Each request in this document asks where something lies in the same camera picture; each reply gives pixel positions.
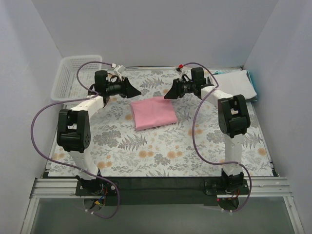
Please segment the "pink t shirt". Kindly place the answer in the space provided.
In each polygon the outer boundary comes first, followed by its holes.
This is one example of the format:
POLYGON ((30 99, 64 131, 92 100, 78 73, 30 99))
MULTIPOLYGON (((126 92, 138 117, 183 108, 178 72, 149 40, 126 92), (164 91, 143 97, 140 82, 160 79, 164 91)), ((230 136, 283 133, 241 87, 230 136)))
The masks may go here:
POLYGON ((133 101, 131 110, 137 131, 177 123, 172 102, 164 97, 133 101))

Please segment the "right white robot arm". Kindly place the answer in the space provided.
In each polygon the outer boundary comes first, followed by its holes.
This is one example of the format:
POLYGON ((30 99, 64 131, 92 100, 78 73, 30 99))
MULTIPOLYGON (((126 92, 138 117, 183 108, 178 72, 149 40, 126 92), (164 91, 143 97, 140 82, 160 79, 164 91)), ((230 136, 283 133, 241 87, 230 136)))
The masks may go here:
POLYGON ((243 95, 230 95, 219 89, 216 78, 211 75, 206 78, 206 68, 191 69, 187 76, 183 65, 175 68, 179 78, 174 79, 171 89, 165 95, 166 99, 179 99, 185 94, 194 94, 203 104, 208 101, 217 108, 218 125, 224 135, 225 156, 220 163, 221 179, 219 187, 223 192, 231 194, 237 191, 244 182, 245 167, 242 165, 242 143, 251 121, 247 104, 243 95))

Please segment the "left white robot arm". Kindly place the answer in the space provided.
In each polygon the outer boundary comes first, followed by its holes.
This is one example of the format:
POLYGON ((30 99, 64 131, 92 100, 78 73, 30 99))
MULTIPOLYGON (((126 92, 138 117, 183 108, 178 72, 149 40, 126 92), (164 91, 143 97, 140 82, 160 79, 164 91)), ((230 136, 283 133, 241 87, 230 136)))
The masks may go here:
POLYGON ((96 71, 95 83, 91 86, 94 90, 89 94, 98 93, 98 96, 83 101, 71 109, 62 109, 58 115, 57 144, 69 153, 80 170, 76 178, 82 188, 93 195, 103 191, 104 182, 84 173, 87 171, 100 176, 99 169, 88 152, 92 139, 90 118, 105 107, 111 96, 133 98, 141 95, 141 91, 131 85, 127 77, 114 74, 112 78, 116 78, 116 81, 108 79, 107 71, 96 71))

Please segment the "floral table mat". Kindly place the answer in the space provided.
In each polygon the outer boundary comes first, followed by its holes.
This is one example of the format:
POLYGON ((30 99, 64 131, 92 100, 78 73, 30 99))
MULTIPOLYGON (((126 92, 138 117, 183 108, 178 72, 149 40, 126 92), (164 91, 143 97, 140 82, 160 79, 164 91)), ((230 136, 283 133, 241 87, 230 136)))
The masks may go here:
MULTIPOLYGON (((90 154, 104 177, 109 176, 220 176, 221 167, 202 161, 192 142, 192 122, 200 103, 193 94, 173 100, 177 123, 136 131, 131 101, 164 96, 178 78, 173 69, 127 69, 123 74, 142 92, 131 99, 119 95, 90 119, 90 154)), ((273 176, 270 157, 252 104, 251 125, 243 141, 242 164, 251 176, 273 176)), ((203 103, 196 118, 195 141, 210 162, 224 161, 224 136, 217 109, 203 103)))

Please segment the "white folded t shirt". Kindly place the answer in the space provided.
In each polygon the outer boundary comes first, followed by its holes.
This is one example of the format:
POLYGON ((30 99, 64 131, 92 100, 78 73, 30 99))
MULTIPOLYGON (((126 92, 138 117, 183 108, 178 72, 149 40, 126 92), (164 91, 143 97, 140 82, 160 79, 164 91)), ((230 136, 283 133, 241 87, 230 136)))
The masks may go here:
POLYGON ((246 100, 257 98, 257 93, 250 81, 249 72, 240 70, 230 73, 214 74, 219 90, 231 95, 243 95, 246 100))

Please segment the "white plastic basket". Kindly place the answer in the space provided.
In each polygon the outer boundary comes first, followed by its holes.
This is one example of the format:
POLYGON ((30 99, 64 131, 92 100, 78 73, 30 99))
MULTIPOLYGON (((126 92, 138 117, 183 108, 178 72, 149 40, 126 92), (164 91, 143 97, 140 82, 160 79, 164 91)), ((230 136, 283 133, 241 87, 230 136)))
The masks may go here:
POLYGON ((100 63, 87 64, 81 69, 79 67, 90 61, 102 61, 100 55, 84 55, 65 57, 61 60, 54 85, 51 91, 51 100, 65 101, 87 97, 86 87, 94 83, 94 73, 101 69, 100 63))

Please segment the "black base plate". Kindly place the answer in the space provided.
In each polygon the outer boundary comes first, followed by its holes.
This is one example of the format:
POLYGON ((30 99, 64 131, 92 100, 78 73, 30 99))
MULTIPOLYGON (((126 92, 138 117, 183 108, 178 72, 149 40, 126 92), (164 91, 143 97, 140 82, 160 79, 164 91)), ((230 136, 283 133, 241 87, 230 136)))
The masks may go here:
POLYGON ((219 176, 214 177, 109 177, 112 183, 100 179, 79 179, 76 196, 87 198, 106 195, 106 206, 203 204, 217 206, 217 196, 233 193, 247 195, 246 180, 228 186, 219 176))

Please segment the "aluminium frame rail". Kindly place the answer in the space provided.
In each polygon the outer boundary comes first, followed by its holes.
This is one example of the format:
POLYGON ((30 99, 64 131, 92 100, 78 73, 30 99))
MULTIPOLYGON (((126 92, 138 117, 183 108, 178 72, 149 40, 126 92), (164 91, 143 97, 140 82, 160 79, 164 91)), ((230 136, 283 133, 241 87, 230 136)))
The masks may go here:
POLYGON ((73 178, 36 179, 23 234, 302 234, 293 194, 284 177, 254 177, 247 195, 217 196, 203 204, 94 207, 95 197, 76 196, 73 178), (105 215, 116 212, 111 219, 105 215))

